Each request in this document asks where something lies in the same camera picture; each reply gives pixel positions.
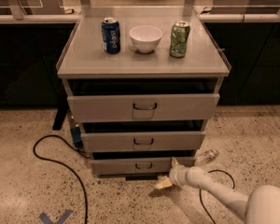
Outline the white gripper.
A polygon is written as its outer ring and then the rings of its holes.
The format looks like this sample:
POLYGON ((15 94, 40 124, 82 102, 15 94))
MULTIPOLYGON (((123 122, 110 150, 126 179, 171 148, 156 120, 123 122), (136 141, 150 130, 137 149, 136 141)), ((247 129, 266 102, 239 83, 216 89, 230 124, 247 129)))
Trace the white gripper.
POLYGON ((184 165, 179 165, 179 162, 175 157, 171 158, 171 164, 172 168, 169 172, 169 177, 165 175, 159 179, 154 185, 155 189, 170 188, 173 184, 177 186, 184 186, 189 183, 187 178, 189 168, 184 165))

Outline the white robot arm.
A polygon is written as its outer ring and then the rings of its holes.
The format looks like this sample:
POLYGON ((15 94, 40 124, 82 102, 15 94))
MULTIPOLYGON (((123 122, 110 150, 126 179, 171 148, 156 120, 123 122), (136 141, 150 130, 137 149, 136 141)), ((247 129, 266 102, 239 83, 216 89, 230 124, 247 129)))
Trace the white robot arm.
POLYGON ((172 158, 169 175, 158 180, 155 188, 164 189, 172 185, 208 191, 244 224, 280 224, 280 188, 276 186, 259 186, 249 195, 244 195, 217 182, 201 167, 186 167, 176 158, 172 158))

